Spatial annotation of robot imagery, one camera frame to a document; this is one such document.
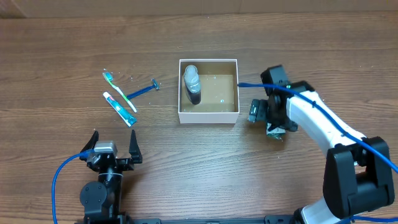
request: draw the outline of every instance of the cardboard box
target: cardboard box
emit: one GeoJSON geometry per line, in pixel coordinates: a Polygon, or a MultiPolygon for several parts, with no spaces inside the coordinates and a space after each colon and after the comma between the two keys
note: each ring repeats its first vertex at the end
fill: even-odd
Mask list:
{"type": "Polygon", "coordinates": [[[229,123],[239,116],[238,61],[236,59],[180,59],[178,117],[180,123],[229,123]],[[193,105],[183,80],[185,68],[194,65],[201,83],[201,102],[193,105]]]}

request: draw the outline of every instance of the razor head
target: razor head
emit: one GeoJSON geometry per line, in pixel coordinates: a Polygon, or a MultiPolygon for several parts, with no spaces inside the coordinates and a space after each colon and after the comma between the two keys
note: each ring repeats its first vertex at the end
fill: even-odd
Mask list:
{"type": "Polygon", "coordinates": [[[152,83],[154,83],[156,90],[160,89],[159,85],[157,84],[157,81],[154,78],[152,79],[152,83]]]}
{"type": "Polygon", "coordinates": [[[109,80],[109,81],[113,80],[112,74],[110,72],[103,72],[102,75],[104,76],[104,78],[106,80],[109,80]]]}

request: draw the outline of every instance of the open box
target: open box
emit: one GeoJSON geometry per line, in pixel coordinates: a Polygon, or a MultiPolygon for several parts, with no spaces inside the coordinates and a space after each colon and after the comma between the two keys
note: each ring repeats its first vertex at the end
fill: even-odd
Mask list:
{"type": "Polygon", "coordinates": [[[178,117],[180,123],[236,123],[239,116],[236,59],[180,59],[178,117]],[[193,105],[186,94],[185,68],[194,65],[201,83],[201,102],[193,105]]]}

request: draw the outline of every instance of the wood grain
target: wood grain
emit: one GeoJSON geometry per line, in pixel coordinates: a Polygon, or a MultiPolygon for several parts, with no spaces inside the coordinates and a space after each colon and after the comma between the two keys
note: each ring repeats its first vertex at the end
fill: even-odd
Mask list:
{"type": "MultiPolygon", "coordinates": [[[[282,63],[352,127],[382,136],[398,162],[397,21],[396,12],[0,20],[0,223],[51,223],[53,174],[94,130],[127,156],[130,130],[102,92],[127,105],[104,68],[125,93],[161,83],[134,100],[144,163],[125,173],[122,200],[134,218],[291,214],[322,196],[318,146],[301,129],[276,141],[247,121],[264,90],[240,89],[235,125],[180,125],[180,58],[237,58],[239,81],[252,83],[282,63]]],[[[78,195],[92,180],[82,161],[62,170],[60,223],[83,217],[78,195]]],[[[369,215],[397,213],[395,203],[369,215]]]]}

